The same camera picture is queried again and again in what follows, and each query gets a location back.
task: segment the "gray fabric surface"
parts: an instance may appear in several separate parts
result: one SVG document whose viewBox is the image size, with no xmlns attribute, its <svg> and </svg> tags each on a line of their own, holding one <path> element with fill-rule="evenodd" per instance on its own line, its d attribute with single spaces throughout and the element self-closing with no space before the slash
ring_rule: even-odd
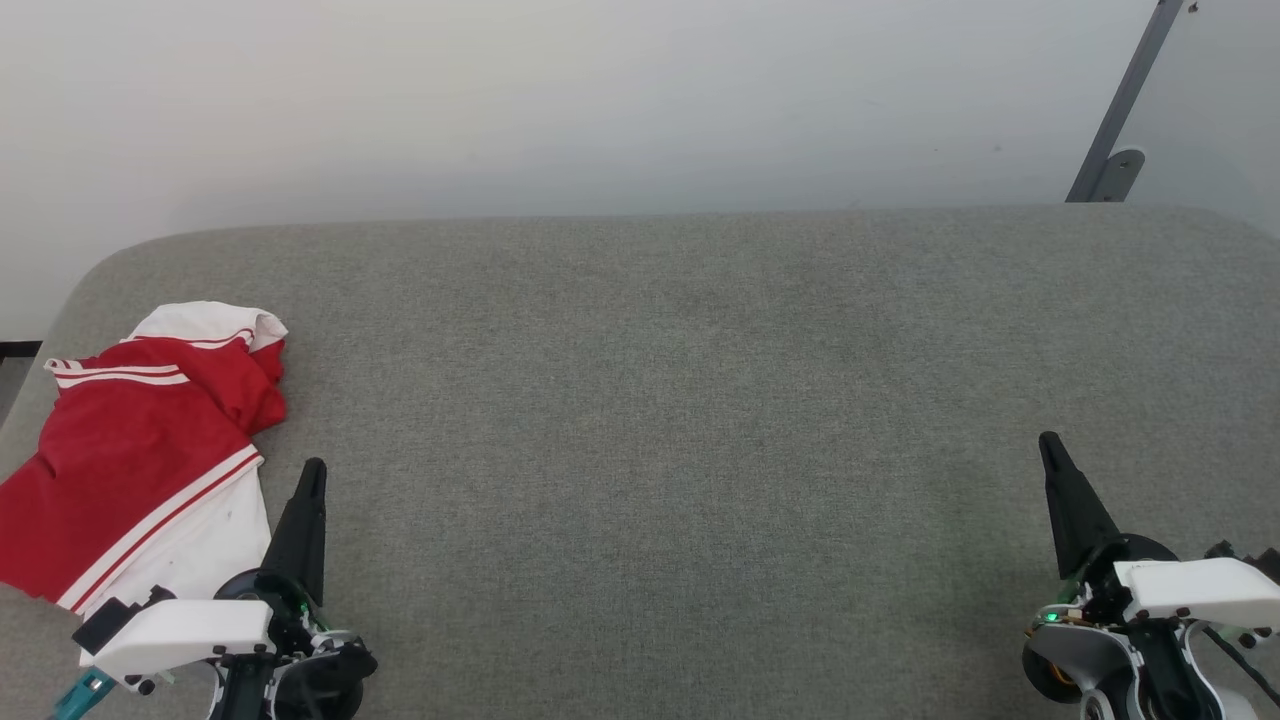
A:
<svg viewBox="0 0 1280 720">
<path fill-rule="evenodd" d="M 279 314 L 262 489 L 274 520 L 329 462 L 362 717 L 1059 719 L 1019 665 L 1059 589 L 1037 433 L 1124 529 L 1280 542 L 1277 293 L 1275 241 L 1164 208 L 279 227 L 113 256 L 37 363 L 161 302 Z M 77 676 L 73 628 L 0 588 L 5 717 Z"/>
<path fill-rule="evenodd" d="M 0 360 L 0 425 L 9 415 L 9 407 L 18 397 L 22 380 L 27 378 L 31 369 L 31 357 L 5 357 Z"/>
</svg>

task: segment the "screw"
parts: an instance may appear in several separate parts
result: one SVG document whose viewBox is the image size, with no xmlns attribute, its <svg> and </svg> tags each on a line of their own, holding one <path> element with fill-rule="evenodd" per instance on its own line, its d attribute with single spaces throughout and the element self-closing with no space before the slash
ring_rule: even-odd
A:
<svg viewBox="0 0 1280 720">
<path fill-rule="evenodd" d="M 1098 703 L 1097 698 L 1089 698 L 1089 703 L 1084 706 L 1084 719 L 1085 720 L 1103 720 L 1102 706 Z"/>
</svg>

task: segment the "metal bracket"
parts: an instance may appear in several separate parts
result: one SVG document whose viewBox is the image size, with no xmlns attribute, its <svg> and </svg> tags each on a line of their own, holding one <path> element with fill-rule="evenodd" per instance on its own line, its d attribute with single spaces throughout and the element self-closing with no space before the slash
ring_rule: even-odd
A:
<svg viewBox="0 0 1280 720">
<path fill-rule="evenodd" d="M 1181 9 L 1183 0 L 1158 0 L 1156 3 L 1151 20 L 1147 22 L 1147 29 L 1142 33 L 1142 40 L 1138 41 L 1138 47 L 1133 51 L 1124 78 L 1120 79 L 1120 87 L 1116 88 L 1116 94 L 1111 99 L 1111 106 L 1107 108 L 1107 114 L 1102 117 L 1102 124 L 1098 126 L 1098 132 L 1093 136 L 1093 145 L 1084 155 L 1080 172 L 1075 176 L 1075 183 L 1066 196 L 1068 202 L 1097 200 L 1097 187 L 1107 164 L 1107 156 L 1111 155 L 1111 149 L 1115 147 L 1116 138 L 1120 137 L 1120 129 L 1124 128 L 1125 120 L 1129 119 L 1129 111 L 1133 110 L 1133 104 L 1138 100 L 1142 83 L 1147 81 L 1147 73 L 1151 72 L 1151 65 L 1155 64 L 1156 55 L 1160 54 L 1160 46 L 1164 45 L 1165 37 L 1169 36 L 1169 28 L 1174 27 L 1174 20 L 1178 19 Z"/>
<path fill-rule="evenodd" d="M 1147 156 L 1142 154 L 1142 150 L 1134 147 L 1121 150 L 1108 158 L 1107 164 L 1102 168 L 1102 177 L 1098 178 L 1098 184 L 1094 186 L 1088 201 L 1124 202 L 1146 161 Z"/>
</svg>

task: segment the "white wall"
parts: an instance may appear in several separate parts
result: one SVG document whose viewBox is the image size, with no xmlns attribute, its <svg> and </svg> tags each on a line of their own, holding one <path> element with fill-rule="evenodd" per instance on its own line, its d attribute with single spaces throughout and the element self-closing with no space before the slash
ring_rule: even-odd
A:
<svg viewBox="0 0 1280 720">
<path fill-rule="evenodd" d="M 1116 141 L 1147 155 L 1126 202 L 1208 208 L 1280 237 L 1280 3 L 1197 5 L 1174 22 Z"/>
<path fill-rule="evenodd" d="M 0 340 L 252 223 L 1059 202 L 1149 0 L 0 0 Z"/>
</svg>

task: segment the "gray metal bar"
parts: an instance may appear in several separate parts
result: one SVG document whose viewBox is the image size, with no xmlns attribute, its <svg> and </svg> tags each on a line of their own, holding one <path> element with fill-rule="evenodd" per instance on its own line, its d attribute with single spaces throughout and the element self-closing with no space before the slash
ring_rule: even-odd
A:
<svg viewBox="0 0 1280 720">
<path fill-rule="evenodd" d="M 1071 192 L 1066 195 L 1068 202 L 1088 202 L 1093 197 L 1093 190 L 1102 177 L 1102 170 L 1107 165 L 1107 158 L 1111 155 L 1111 149 L 1115 147 L 1116 138 L 1120 137 L 1120 129 L 1129 119 L 1129 111 L 1133 110 L 1133 104 L 1138 100 L 1142 83 L 1147 81 L 1147 73 L 1151 72 L 1151 65 L 1155 64 L 1156 55 L 1160 54 L 1160 46 L 1165 44 L 1169 28 L 1174 27 L 1174 20 L 1178 19 L 1178 13 L 1181 9 L 1183 0 L 1158 0 L 1156 4 L 1156 9 L 1151 13 L 1151 20 L 1147 22 L 1147 29 L 1143 31 L 1142 40 L 1138 41 L 1138 49 L 1133 51 L 1129 67 L 1120 79 L 1120 87 L 1116 88 L 1115 97 L 1111 99 L 1111 106 L 1102 117 L 1098 133 L 1093 136 L 1093 145 L 1084 155 L 1084 163 L 1075 176 Z"/>
</svg>

